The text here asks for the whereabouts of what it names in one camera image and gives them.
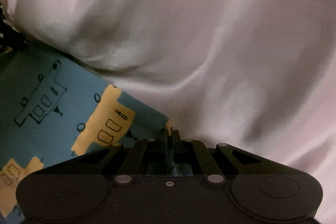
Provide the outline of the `blue pants with yellow cars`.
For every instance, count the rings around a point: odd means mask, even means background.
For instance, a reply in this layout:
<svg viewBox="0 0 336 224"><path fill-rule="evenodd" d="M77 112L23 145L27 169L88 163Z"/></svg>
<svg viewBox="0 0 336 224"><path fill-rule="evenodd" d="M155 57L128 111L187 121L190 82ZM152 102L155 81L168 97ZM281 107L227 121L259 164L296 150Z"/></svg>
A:
<svg viewBox="0 0 336 224"><path fill-rule="evenodd" d="M1 223L24 219L15 198L28 174L114 143L171 129L164 114L57 53L1 54Z"/></svg>

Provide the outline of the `pink satin sheet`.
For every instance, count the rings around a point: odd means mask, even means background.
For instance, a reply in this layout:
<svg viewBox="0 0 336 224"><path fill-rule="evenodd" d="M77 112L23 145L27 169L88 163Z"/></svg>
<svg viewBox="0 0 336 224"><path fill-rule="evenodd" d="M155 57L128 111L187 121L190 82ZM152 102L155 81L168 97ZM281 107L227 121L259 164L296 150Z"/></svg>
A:
<svg viewBox="0 0 336 224"><path fill-rule="evenodd" d="M311 173L335 223L335 0L1 0L10 24L220 141Z"/></svg>

